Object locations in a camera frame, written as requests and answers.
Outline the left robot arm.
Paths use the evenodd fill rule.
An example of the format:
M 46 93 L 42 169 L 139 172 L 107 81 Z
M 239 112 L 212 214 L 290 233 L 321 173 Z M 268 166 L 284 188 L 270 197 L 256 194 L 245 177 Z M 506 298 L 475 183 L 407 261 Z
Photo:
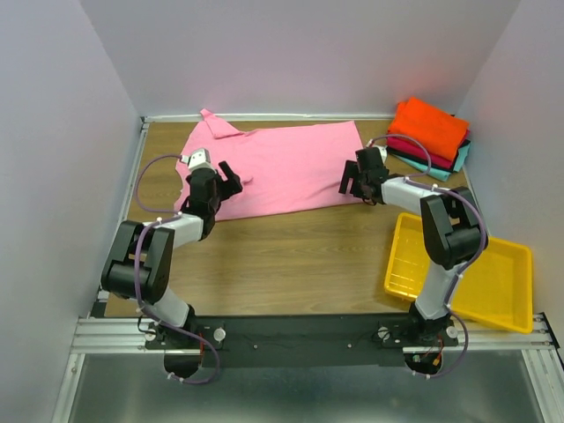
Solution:
M 174 250 L 207 238 L 223 202 L 242 193 L 241 178 L 225 161 L 191 167 L 189 195 L 181 209 L 150 223 L 124 220 L 117 229 L 101 273 L 101 287 L 133 300 L 144 315 L 165 326 L 165 337 L 177 348 L 196 335 L 195 310 L 169 287 Z

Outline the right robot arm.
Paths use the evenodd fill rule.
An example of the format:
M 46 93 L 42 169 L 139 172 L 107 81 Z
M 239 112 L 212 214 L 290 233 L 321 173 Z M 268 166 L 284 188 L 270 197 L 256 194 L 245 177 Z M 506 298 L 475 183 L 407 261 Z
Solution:
M 392 174 L 375 148 L 355 154 L 355 160 L 345 163 L 339 193 L 371 205 L 395 205 L 421 218 L 430 264 L 399 335 L 415 345 L 425 345 L 449 327 L 456 287 L 487 247 L 484 221 L 468 189 L 444 189 L 416 182 L 412 176 Z

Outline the pink t shirt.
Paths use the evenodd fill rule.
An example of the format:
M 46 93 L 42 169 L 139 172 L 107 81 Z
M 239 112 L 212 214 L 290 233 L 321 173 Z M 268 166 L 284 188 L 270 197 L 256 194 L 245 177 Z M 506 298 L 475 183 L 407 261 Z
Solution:
M 241 131 L 207 109 L 182 154 L 206 149 L 241 179 L 241 193 L 223 202 L 218 221 L 355 203 L 339 193 L 348 160 L 361 148 L 353 121 Z

